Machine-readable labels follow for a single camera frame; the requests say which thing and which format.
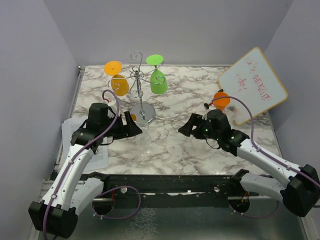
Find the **tall clear wine glass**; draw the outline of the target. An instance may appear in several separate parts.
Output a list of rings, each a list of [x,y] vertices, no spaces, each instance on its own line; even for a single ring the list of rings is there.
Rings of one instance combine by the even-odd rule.
[[[136,136],[136,143],[139,148],[139,153],[142,156],[148,156],[151,153],[151,135],[148,124],[138,125],[142,133]]]

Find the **yellow-orange plastic wine glass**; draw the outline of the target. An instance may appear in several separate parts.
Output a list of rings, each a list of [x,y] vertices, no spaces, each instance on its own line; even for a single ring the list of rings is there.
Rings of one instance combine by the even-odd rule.
[[[129,84],[127,79],[120,74],[122,71],[122,64],[118,61],[112,60],[104,65],[104,73],[111,76],[110,88],[118,97],[125,96],[129,92]]]

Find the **green plastic wine glass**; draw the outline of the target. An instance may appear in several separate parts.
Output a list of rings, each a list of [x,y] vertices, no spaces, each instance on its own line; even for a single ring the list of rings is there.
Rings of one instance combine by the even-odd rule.
[[[154,70],[150,76],[150,89],[154,94],[164,94],[168,90],[168,82],[165,75],[159,70],[164,63],[164,57],[159,54],[153,54],[146,58],[148,65],[154,66]]]

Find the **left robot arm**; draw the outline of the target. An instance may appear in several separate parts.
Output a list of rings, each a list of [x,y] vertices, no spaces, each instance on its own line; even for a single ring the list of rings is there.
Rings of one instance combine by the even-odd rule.
[[[120,140],[142,134],[130,112],[123,115],[126,122],[108,104],[93,103],[85,123],[72,134],[67,157],[56,179],[41,201],[33,201],[28,209],[35,229],[43,232],[44,239],[48,234],[69,238],[83,208],[96,195],[103,198],[110,193],[111,186],[104,180],[89,180],[79,193],[75,189],[105,138]]]

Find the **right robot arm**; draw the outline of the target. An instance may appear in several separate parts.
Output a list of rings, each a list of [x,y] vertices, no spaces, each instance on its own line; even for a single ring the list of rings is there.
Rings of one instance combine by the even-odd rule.
[[[215,140],[222,150],[270,175],[239,171],[229,184],[236,196],[250,192],[273,198],[298,217],[305,217],[320,199],[320,180],[314,167],[292,163],[257,145],[247,134],[231,128],[221,110],[209,110],[205,115],[193,113],[178,132],[198,140]]]

